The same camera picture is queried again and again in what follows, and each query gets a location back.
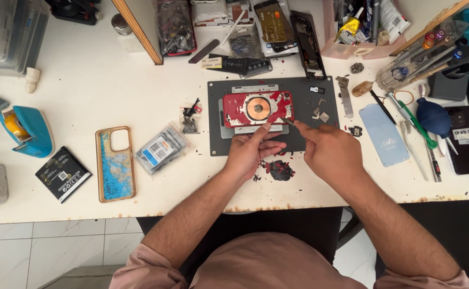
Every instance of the yellow tape roll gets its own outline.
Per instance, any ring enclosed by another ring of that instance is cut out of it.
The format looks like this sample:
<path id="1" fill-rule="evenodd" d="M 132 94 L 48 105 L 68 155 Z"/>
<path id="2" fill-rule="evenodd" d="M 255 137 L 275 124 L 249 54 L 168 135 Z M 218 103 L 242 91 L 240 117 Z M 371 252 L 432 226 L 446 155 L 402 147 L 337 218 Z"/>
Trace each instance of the yellow tape roll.
<path id="1" fill-rule="evenodd" d="M 17 119 L 17 115 L 11 114 L 5 118 L 5 127 L 16 137 L 30 136 L 30 134 L 22 127 Z"/>

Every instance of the gray silicone mat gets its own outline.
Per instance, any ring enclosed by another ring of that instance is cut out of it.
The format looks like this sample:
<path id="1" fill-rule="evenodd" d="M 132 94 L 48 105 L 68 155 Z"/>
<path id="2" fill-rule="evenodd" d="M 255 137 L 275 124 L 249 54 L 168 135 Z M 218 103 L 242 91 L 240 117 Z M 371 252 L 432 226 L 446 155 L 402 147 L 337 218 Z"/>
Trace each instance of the gray silicone mat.
<path id="1" fill-rule="evenodd" d="M 324 124 L 320 119 L 312 119 L 311 116 L 314 116 L 313 110 L 318 106 L 320 99 L 325 99 L 327 102 L 322 102 L 320 105 L 320 114 L 325 112 L 329 115 L 327 124 L 338 128 L 340 127 L 333 77 L 331 76 L 328 76 L 326 80 L 311 80 L 306 77 L 297 77 L 210 81 L 208 82 L 208 116 L 209 153 L 211 156 L 225 156 L 229 153 L 229 148 L 231 147 L 231 139 L 223 139 L 220 134 L 218 100 L 223 98 L 224 95 L 230 94 L 232 87 L 257 85 L 278 85 L 279 90 L 288 90 L 291 92 L 295 119 L 307 123 L 313 128 Z M 309 91 L 311 86 L 321 88 L 321 90 L 324 89 L 324 93 L 321 94 Z M 296 128 L 290 126 L 289 130 L 289 134 L 276 136 L 274 140 L 286 142 L 287 147 L 283 149 L 283 152 L 304 151 L 306 148 L 304 138 Z"/>

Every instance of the white desk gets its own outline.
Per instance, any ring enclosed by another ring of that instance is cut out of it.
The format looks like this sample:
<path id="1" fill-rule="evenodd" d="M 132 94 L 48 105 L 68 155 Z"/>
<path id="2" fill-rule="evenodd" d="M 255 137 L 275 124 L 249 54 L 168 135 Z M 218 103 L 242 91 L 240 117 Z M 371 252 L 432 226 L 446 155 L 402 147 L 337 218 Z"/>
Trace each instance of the white desk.
<path id="1" fill-rule="evenodd" d="M 129 126 L 133 151 L 159 132 L 168 122 L 178 121 L 180 102 L 201 99 L 207 107 L 207 81 L 238 79 L 237 75 L 203 70 L 199 65 L 187 64 L 188 57 L 167 58 L 165 65 L 154 66 L 145 53 L 128 54 L 117 43 L 110 25 L 117 13 L 109 1 L 101 3 L 104 20 L 96 26 L 75 24 L 49 18 L 37 68 L 42 71 L 34 94 L 25 93 L 24 79 L 0 77 L 0 97 L 11 105 L 35 107 L 43 111 L 50 124 L 55 147 L 66 146 L 92 173 L 65 203 L 57 199 L 35 177 L 35 172 L 47 159 L 38 159 L 11 151 L 16 146 L 0 124 L 0 163 L 7 168 L 10 197 L 0 205 L 0 223 L 42 222 L 51 220 L 79 220 L 154 216 L 167 213 L 183 198 L 222 168 L 226 157 L 209 155 L 207 114 L 199 122 L 204 133 L 188 135 L 195 150 L 166 167 L 151 180 L 135 164 L 136 197 L 102 204 L 98 200 L 95 132 L 103 128 Z M 198 42 L 211 36 L 198 33 Z M 357 57 L 348 61 L 324 58 L 328 75 L 334 77 L 350 73 Z M 298 56 L 272 60 L 274 70 L 261 78 L 302 77 L 304 70 Z M 390 59 L 365 61 L 365 70 L 351 75 L 349 90 L 363 80 L 375 79 L 377 70 Z M 409 90 L 418 98 L 418 89 Z M 382 91 L 376 87 L 377 94 Z M 339 87 L 335 85 L 336 94 Z M 359 109 L 374 103 L 368 94 L 352 97 L 354 118 L 344 117 L 343 105 L 337 98 L 340 126 L 363 127 Z M 397 122 L 402 121 L 391 102 L 385 103 Z M 410 105 L 414 112 L 415 104 Z M 430 175 L 429 159 L 420 135 L 413 132 L 413 146 L 420 154 Z M 374 180 L 397 202 L 409 203 L 430 200 L 469 199 L 469 175 L 457 176 L 450 171 L 446 158 L 436 151 L 443 182 L 424 181 L 411 158 L 385 168 L 363 131 L 359 138 L 364 165 Z M 299 152 L 290 159 L 285 156 L 266 160 L 289 161 L 296 174 L 290 181 L 274 181 L 264 169 L 257 174 L 261 181 L 248 181 L 228 204 L 226 211 L 286 209 L 344 206 L 345 201 L 307 167 Z"/>

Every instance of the blue tape dispenser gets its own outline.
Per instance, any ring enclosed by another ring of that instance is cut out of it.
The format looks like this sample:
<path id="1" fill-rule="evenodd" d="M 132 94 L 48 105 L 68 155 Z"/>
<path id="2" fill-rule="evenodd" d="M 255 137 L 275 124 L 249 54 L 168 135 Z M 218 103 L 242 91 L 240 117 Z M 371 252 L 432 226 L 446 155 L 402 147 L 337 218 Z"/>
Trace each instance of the blue tape dispenser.
<path id="1" fill-rule="evenodd" d="M 0 122 L 19 145 L 14 152 L 38 158 L 53 152 L 51 129 L 38 109 L 14 105 L 0 113 Z"/>

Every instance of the qr code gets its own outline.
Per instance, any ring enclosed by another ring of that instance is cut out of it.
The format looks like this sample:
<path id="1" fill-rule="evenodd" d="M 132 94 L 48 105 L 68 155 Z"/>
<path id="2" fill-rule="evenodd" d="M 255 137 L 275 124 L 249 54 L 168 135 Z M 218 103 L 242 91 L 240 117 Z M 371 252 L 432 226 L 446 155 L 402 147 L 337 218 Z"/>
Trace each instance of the qr code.
<path id="1" fill-rule="evenodd" d="M 60 178 L 60 180 L 64 181 L 66 178 L 67 178 L 67 173 L 65 173 L 65 171 L 62 171 L 58 177 Z"/>
<path id="2" fill-rule="evenodd" d="M 393 26 L 397 26 L 398 23 L 400 23 L 400 17 L 396 17 L 395 19 L 393 19 Z"/>
<path id="3" fill-rule="evenodd" d="M 151 146 L 151 152 L 155 152 L 158 149 L 160 149 L 160 145 L 157 142 Z"/>
<path id="4" fill-rule="evenodd" d="M 164 150 L 161 150 L 161 151 L 157 151 L 156 152 L 156 156 L 160 159 L 164 159 L 165 156 L 167 156 L 167 153 L 164 151 Z"/>

